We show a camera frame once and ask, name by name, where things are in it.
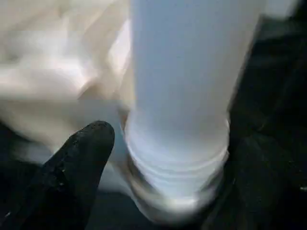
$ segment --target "white pipe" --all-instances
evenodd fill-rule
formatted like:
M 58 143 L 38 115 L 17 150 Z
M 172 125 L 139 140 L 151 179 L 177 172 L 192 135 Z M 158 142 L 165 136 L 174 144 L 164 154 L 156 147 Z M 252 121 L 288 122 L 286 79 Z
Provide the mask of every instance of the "white pipe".
M 223 167 L 227 107 L 264 2 L 131 1 L 137 99 L 126 142 L 160 193 L 189 196 Z

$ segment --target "white cylinder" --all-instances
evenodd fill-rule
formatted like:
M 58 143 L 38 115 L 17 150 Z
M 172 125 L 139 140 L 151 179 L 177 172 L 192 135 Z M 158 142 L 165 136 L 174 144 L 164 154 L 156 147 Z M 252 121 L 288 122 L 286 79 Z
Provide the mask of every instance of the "white cylinder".
M 264 2 L 131 1 L 136 107 L 126 142 L 162 194 L 189 196 L 222 169 L 228 105 Z

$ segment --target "white plastic tube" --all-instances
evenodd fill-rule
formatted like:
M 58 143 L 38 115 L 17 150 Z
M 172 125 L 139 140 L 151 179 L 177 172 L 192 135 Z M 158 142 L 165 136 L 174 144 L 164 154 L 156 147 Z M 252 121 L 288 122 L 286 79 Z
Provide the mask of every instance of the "white plastic tube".
M 189 196 L 222 169 L 227 108 L 264 3 L 131 1 L 136 107 L 126 142 L 162 194 Z

